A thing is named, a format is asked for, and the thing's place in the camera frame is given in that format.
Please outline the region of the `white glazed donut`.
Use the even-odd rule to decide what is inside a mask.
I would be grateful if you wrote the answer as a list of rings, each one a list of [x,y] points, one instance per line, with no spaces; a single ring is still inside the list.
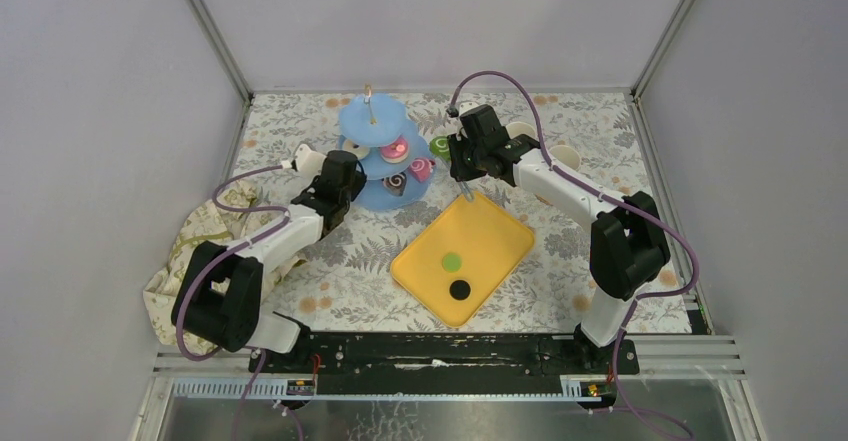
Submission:
[[[362,146],[356,143],[349,143],[348,141],[346,141],[342,145],[342,149],[346,152],[353,154],[358,160],[363,160],[364,158],[366,158],[371,151],[371,149],[367,146]]]

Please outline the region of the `pink ceramic mug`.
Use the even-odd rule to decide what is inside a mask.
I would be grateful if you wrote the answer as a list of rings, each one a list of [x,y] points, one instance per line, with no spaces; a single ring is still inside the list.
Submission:
[[[518,138],[524,135],[535,141],[538,140],[536,127],[528,123],[514,121],[506,126],[506,130],[511,138]]]

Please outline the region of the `green swirl roll cake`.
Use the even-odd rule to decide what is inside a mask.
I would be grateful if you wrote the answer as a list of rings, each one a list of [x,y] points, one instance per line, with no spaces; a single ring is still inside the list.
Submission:
[[[447,165],[451,162],[449,142],[446,136],[438,136],[429,142],[430,152]]]

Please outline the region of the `chocolate swirl roll cake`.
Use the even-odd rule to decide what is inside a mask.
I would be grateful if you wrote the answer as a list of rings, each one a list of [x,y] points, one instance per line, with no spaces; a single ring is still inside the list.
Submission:
[[[382,179],[382,185],[386,192],[394,197],[402,197],[406,191],[407,174],[400,172]]]

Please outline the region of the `pink sprinkled donut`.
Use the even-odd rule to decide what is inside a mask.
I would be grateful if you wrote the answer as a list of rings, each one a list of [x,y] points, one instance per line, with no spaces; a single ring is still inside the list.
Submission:
[[[403,136],[399,136],[392,143],[380,147],[378,152],[383,161],[397,164],[409,156],[409,143]]]

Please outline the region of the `pink swirl roll cake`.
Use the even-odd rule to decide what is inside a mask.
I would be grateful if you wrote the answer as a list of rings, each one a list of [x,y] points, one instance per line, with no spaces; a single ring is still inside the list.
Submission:
[[[426,157],[419,157],[412,161],[407,168],[407,174],[419,183],[428,181],[435,169],[435,161]]]

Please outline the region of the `blue three-tier cake stand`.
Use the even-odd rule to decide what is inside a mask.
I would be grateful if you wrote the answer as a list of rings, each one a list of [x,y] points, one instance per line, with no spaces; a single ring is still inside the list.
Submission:
[[[424,197],[435,159],[404,103],[366,86],[341,109],[338,122],[337,147],[357,157],[367,178],[358,205],[392,211]]]

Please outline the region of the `green ceramic mug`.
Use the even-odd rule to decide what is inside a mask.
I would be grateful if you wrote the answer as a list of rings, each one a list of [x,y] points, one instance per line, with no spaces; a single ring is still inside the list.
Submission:
[[[578,171],[581,166],[581,156],[572,147],[559,144],[549,149],[550,156],[559,164],[567,166],[569,169]]]

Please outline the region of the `yellow serving tray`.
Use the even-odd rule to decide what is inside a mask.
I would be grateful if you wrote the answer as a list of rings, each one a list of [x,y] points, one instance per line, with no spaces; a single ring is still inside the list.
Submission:
[[[535,244],[530,228],[483,194],[474,195],[473,202],[459,196],[390,265],[393,280],[450,328],[464,326]],[[441,265],[451,252],[462,259],[454,273]],[[471,285],[463,301],[449,294],[458,279]]]

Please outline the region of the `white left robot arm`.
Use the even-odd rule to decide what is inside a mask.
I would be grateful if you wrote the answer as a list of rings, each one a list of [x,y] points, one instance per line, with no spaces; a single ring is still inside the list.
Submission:
[[[253,234],[226,245],[204,241],[192,253],[171,314],[177,347],[189,360],[205,358],[187,346],[185,337],[192,334],[212,343],[214,351],[271,351],[288,372],[309,362],[307,327],[263,308],[263,280],[340,226],[367,178],[356,155],[323,154],[307,145],[279,166],[310,177],[309,186],[288,205],[271,206],[276,218]]]

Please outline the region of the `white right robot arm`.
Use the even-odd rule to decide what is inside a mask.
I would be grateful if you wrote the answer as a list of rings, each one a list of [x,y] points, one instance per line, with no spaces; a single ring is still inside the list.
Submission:
[[[643,191],[605,194],[556,160],[540,136],[511,134],[488,104],[451,105],[447,114],[461,124],[447,138],[454,180],[501,180],[550,203],[588,233],[589,270],[597,288],[578,326],[584,338],[575,343],[573,357],[583,371],[601,371],[613,359],[611,343],[636,295],[670,260],[654,199]]]

